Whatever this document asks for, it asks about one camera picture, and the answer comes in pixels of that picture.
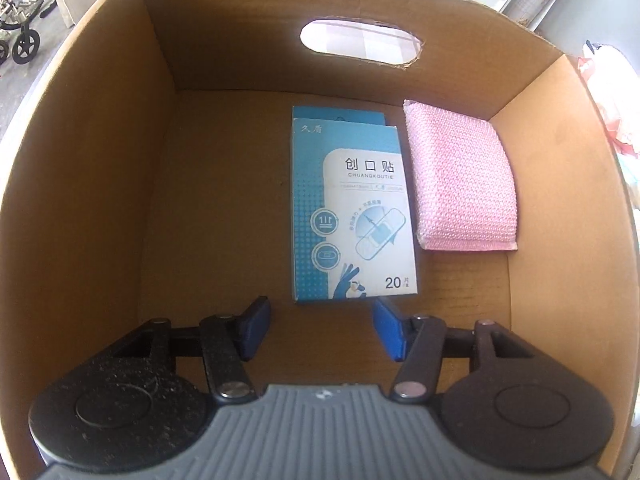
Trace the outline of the wheelchair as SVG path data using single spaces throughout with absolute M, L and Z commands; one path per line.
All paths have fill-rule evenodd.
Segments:
M 45 18 L 56 0 L 1 0 L 1 63 L 9 58 L 25 65 L 40 49 L 40 35 L 32 28 L 35 18 Z

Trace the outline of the red wet wipes pack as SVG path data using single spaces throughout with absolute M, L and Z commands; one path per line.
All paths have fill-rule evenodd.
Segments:
M 639 73 L 616 47 L 589 40 L 577 68 L 608 138 L 621 153 L 639 157 Z

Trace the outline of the brown cardboard box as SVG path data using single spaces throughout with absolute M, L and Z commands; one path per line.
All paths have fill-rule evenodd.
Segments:
M 518 192 L 516 252 L 418 252 L 399 300 L 509 326 L 597 386 L 623 477 L 639 376 L 639 256 L 597 107 L 568 58 L 469 0 L 98 0 L 1 142 L 1 454 L 42 463 L 30 404 L 149 318 L 193 325 L 267 296 L 255 385 L 388 386 L 362 301 L 292 294 L 296 105 L 415 100 L 483 118 Z

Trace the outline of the blue bandage box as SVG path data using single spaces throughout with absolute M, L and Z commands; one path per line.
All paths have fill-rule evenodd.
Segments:
M 416 294 L 397 128 L 380 112 L 296 106 L 291 155 L 295 300 Z

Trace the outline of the pink scrubbing sponge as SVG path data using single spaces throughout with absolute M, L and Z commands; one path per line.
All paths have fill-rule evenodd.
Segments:
M 434 252 L 512 252 L 518 199 L 498 133 L 486 120 L 405 101 L 416 238 Z

